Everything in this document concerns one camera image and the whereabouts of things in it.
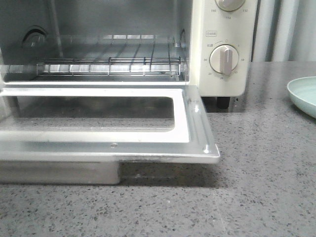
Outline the mint green plate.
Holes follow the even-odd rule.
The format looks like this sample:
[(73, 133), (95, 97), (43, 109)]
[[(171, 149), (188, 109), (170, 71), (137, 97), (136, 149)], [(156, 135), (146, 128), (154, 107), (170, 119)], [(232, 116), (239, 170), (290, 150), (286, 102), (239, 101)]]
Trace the mint green plate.
[(301, 111), (316, 118), (316, 78), (304, 77), (287, 84), (290, 100)]

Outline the black right oven foot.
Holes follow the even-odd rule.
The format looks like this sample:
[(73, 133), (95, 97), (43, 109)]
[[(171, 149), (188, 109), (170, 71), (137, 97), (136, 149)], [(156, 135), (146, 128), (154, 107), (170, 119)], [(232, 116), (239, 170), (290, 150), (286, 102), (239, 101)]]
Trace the black right oven foot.
[(219, 109), (227, 109), (230, 104), (230, 97), (217, 97), (216, 106)]

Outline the oven glass door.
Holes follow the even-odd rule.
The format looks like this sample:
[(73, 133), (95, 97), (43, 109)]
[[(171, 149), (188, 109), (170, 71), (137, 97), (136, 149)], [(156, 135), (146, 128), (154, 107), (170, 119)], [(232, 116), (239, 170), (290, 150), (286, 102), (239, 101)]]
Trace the oven glass door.
[(3, 183), (117, 184), (122, 162), (217, 163), (195, 86), (7, 87)]

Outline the grey curtain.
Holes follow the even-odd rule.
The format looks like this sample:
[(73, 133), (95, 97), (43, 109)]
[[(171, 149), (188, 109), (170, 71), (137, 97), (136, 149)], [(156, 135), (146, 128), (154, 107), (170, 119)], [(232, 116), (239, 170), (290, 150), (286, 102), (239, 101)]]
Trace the grey curtain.
[(316, 2), (260, 0), (252, 50), (253, 62), (316, 60)]

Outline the beige temperature knob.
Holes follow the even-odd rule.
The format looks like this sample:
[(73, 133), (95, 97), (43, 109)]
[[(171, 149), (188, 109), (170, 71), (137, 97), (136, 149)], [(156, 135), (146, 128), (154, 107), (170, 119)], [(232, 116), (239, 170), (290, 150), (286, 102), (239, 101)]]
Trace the beige temperature knob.
[(239, 9), (245, 0), (216, 0), (218, 7), (223, 11), (235, 11)]

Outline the cream toaster oven body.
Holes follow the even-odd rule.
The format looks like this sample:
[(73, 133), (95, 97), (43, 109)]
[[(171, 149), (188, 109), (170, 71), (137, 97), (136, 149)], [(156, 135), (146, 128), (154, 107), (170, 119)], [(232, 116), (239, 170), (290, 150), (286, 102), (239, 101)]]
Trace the cream toaster oven body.
[[(0, 90), (7, 87), (195, 86), (201, 96), (245, 90), (257, 1), (223, 11), (215, 0), (3, 0), (0, 3)], [(178, 76), (41, 76), (37, 64), (63, 55), (62, 40), (107, 35), (174, 39), (183, 58)], [(210, 54), (228, 44), (238, 54), (229, 76), (212, 69)]]

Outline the beige timer knob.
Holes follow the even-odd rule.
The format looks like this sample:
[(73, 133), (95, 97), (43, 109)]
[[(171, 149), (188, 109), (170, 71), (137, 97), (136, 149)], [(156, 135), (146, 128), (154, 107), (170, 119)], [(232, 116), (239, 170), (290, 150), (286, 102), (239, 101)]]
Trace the beige timer knob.
[(214, 71), (229, 76), (237, 66), (238, 60), (239, 54), (237, 50), (231, 45), (224, 44), (212, 51), (209, 63)]

